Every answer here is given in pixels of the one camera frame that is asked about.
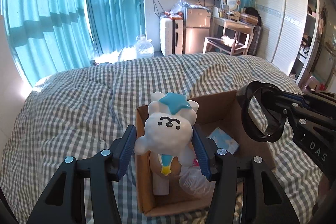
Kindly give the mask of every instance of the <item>sliding door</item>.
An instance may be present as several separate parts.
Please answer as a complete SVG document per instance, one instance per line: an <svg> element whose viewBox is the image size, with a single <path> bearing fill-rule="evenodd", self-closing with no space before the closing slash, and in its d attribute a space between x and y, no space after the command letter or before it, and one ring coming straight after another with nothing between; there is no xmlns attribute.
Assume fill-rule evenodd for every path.
<svg viewBox="0 0 336 224"><path fill-rule="evenodd" d="M306 24L308 0L286 0L279 43L272 63L289 75L300 49Z"/></svg>
<svg viewBox="0 0 336 224"><path fill-rule="evenodd" d="M255 8L262 20L257 56L272 62L281 33L285 0L256 0Z"/></svg>

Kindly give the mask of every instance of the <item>blue card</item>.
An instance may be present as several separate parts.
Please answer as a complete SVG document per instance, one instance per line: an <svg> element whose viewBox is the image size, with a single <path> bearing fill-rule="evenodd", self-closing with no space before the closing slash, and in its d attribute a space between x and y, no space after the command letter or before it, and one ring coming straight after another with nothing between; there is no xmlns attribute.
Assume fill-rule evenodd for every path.
<svg viewBox="0 0 336 224"><path fill-rule="evenodd" d="M238 150L239 144L219 127L208 138L213 139L218 148L224 148L231 154L234 154Z"/></svg>

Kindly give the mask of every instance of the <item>refrigerator door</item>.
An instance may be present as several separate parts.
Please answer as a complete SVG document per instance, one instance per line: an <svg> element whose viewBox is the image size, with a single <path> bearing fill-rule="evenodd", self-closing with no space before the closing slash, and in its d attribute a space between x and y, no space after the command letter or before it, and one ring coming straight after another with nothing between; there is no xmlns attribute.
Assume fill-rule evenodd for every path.
<svg viewBox="0 0 336 224"><path fill-rule="evenodd" d="M204 40L209 36L208 28L185 29L185 53L203 52Z"/></svg>
<svg viewBox="0 0 336 224"><path fill-rule="evenodd" d="M184 14L185 26L194 28L209 28L211 14L206 9L186 8Z"/></svg>

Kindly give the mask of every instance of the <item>silver screw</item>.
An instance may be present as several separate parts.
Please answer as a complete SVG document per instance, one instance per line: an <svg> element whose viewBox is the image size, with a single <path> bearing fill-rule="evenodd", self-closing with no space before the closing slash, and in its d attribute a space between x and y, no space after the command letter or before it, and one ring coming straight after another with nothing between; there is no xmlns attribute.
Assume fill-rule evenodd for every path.
<svg viewBox="0 0 336 224"><path fill-rule="evenodd" d="M258 164L263 162L263 159L259 156L254 157L253 160Z"/></svg>
<svg viewBox="0 0 336 224"><path fill-rule="evenodd" d="M104 149L104 150L101 152L101 154L102 154L103 156L108 156L108 155L111 154L111 151L108 150L108 149Z"/></svg>
<svg viewBox="0 0 336 224"><path fill-rule="evenodd" d="M66 157L65 158L65 160L64 160L66 163L71 163L71 162L73 162L74 161L74 158L73 157L71 157L71 156L69 156L69 157Z"/></svg>
<svg viewBox="0 0 336 224"><path fill-rule="evenodd" d="M226 150L223 149L223 148L220 148L220 149L217 150L217 153L218 153L219 155L226 155Z"/></svg>

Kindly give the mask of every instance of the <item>toy eyebrow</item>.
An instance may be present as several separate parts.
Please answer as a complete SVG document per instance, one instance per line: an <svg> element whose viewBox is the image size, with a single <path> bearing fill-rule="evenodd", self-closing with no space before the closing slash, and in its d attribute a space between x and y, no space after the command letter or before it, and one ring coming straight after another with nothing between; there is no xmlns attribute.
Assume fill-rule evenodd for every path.
<svg viewBox="0 0 336 224"><path fill-rule="evenodd" d="M161 117L160 118L160 120L168 120L169 122L172 122L172 121L174 121L174 122L177 122L178 124L180 124L181 122L178 120L178 119L175 119L175 118L169 118L169 117L166 117L166 116L163 116L163 117Z"/></svg>

